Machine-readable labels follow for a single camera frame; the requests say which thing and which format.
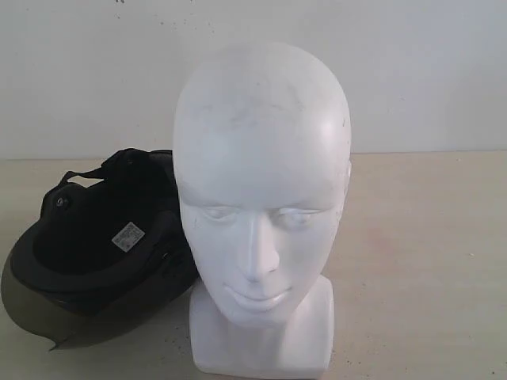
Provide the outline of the black helmet with tinted visor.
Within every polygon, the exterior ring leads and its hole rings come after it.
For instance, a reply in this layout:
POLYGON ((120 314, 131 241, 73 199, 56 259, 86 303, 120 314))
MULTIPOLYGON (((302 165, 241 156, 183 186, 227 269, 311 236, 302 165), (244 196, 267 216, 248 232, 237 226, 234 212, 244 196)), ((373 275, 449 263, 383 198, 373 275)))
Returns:
POLYGON ((65 350, 132 331, 197 279, 173 152, 127 148, 44 195, 6 258, 1 300, 19 328, 65 350))

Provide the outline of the white mannequin head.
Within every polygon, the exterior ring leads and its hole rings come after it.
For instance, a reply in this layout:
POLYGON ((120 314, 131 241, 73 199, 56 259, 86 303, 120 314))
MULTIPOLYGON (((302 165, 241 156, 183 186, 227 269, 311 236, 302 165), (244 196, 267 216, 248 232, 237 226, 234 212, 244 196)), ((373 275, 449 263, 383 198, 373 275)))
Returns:
POLYGON ((299 47, 228 47, 182 90, 173 148, 181 220, 200 274, 191 297, 195 360, 318 366, 334 330, 322 270, 352 168, 339 81, 299 47))

